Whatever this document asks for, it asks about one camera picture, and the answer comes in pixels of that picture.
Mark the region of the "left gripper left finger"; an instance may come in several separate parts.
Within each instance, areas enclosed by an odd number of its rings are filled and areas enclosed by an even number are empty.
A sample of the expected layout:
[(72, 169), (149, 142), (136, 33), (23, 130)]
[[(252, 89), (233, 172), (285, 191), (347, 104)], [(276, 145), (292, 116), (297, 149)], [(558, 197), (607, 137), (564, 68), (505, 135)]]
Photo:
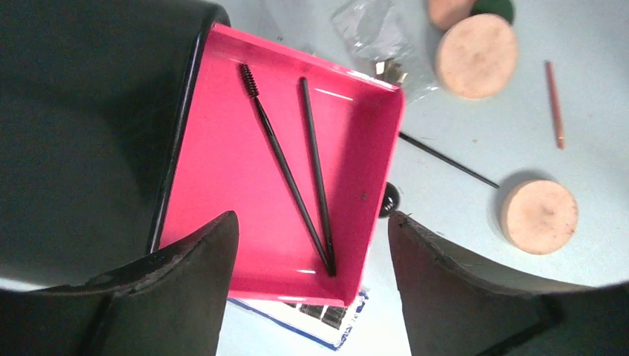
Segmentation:
[(3, 355), (215, 355), (239, 242), (227, 211), (77, 286), (1, 292)]

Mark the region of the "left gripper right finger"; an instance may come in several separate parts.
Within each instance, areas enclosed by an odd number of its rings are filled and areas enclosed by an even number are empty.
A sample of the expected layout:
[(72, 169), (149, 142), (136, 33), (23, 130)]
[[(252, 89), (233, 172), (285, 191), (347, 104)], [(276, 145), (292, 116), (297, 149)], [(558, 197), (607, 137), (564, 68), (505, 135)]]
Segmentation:
[(476, 254), (395, 212), (389, 247), (414, 355), (626, 355), (628, 285), (580, 286)]

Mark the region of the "pink top drawer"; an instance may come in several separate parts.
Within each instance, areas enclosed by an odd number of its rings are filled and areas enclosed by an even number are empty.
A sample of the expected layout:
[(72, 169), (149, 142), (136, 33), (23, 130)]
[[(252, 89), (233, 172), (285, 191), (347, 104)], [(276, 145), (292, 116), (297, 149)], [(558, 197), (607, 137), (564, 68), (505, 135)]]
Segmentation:
[[(300, 79), (309, 83), (337, 275), (324, 268), (244, 84), (260, 101), (317, 231)], [(215, 25), (202, 52), (160, 237), (166, 247), (225, 211), (239, 243), (229, 296), (347, 306), (360, 289), (406, 100), (397, 86)]]

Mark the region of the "black thin brush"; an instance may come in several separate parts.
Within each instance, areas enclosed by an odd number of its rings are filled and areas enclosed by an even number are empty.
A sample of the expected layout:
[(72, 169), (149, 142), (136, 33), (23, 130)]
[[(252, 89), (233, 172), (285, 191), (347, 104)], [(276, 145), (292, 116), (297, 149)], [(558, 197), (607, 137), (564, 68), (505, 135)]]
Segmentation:
[(312, 113), (312, 104), (309, 95), (309, 83), (306, 77), (299, 78), (300, 88), (303, 95), (303, 109), (306, 119), (306, 127), (308, 130), (309, 144), (312, 154), (312, 169), (314, 173), (314, 183), (317, 189), (317, 199), (319, 214), (323, 227), (323, 236), (326, 244), (327, 260), (329, 262), (329, 276), (335, 277), (337, 275), (337, 266), (335, 261), (334, 243), (332, 239), (332, 227), (330, 223), (328, 203), (326, 199), (326, 189), (323, 180), (323, 172), (320, 164), (320, 154), (317, 143), (317, 135), (315, 130), (315, 123)]

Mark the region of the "black mascara wand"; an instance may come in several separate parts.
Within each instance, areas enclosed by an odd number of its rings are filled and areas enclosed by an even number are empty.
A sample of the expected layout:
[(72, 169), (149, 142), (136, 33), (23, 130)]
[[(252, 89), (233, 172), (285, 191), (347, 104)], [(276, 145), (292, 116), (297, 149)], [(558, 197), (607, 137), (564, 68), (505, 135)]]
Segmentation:
[(312, 222), (312, 218), (307, 210), (306, 204), (303, 201), (302, 195), (297, 187), (297, 183), (294, 179), (294, 176), (290, 170), (289, 164), (286, 160), (286, 156), (283, 153), (283, 150), (280, 146), (280, 143), (277, 139), (277, 135), (275, 134), (269, 117), (263, 107), (262, 102), (259, 99), (260, 92), (257, 88), (257, 84), (254, 80), (254, 76), (251, 72), (251, 68), (246, 63), (239, 63), (239, 72), (243, 81), (243, 84), (246, 87), (246, 92), (248, 97), (252, 100), (255, 110), (257, 112), (257, 117), (260, 120), (260, 123), (263, 126), (263, 129), (266, 133), (266, 137), (269, 141), (271, 149), (274, 153), (275, 159), (280, 167), (283, 178), (289, 187), (289, 191), (292, 195), (294, 203), (297, 206), (297, 209), (302, 217), (303, 222), (305, 223), (306, 229), (309, 233), (309, 236), (314, 243), (314, 247), (316, 252), (318, 253), (320, 259), (323, 262), (323, 265), (326, 269), (327, 274), (330, 277), (335, 276), (335, 268), (332, 265), (332, 262), (327, 257), (326, 252), (323, 249), (323, 244), (319, 238), (319, 235), (315, 229), (314, 223)]

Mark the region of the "black pink drawer organizer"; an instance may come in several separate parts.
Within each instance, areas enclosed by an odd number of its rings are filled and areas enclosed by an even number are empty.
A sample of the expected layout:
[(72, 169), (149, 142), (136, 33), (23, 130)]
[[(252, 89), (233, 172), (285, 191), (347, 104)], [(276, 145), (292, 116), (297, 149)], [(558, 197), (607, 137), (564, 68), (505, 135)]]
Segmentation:
[(79, 284), (151, 253), (211, 1), (1, 3), (1, 287)]

